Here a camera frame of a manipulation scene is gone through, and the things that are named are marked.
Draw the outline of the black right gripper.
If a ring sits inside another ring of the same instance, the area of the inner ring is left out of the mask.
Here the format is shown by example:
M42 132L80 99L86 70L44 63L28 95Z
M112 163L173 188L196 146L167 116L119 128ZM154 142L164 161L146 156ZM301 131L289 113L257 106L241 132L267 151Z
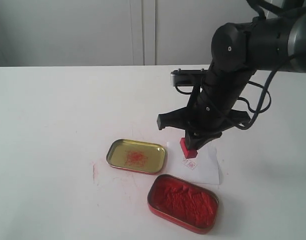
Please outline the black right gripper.
M199 150L220 138L223 131L250 123L246 111L233 109L250 80L249 74L205 74L199 78L190 74L189 79L194 87L187 106L158 114L158 130L185 130L186 149Z

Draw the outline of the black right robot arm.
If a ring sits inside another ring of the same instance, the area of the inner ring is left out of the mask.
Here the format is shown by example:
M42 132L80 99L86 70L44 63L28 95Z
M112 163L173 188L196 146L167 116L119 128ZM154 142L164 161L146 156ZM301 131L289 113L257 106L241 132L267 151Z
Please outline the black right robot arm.
M277 72L306 73L306 13L227 23L216 30L211 50L213 59L208 69L171 73L175 88L193 89L185 107L157 117L160 130L172 127L185 131L184 146L189 151L199 150L230 128L249 129L266 110L264 99ZM261 87L256 109L234 110L258 70L270 74Z

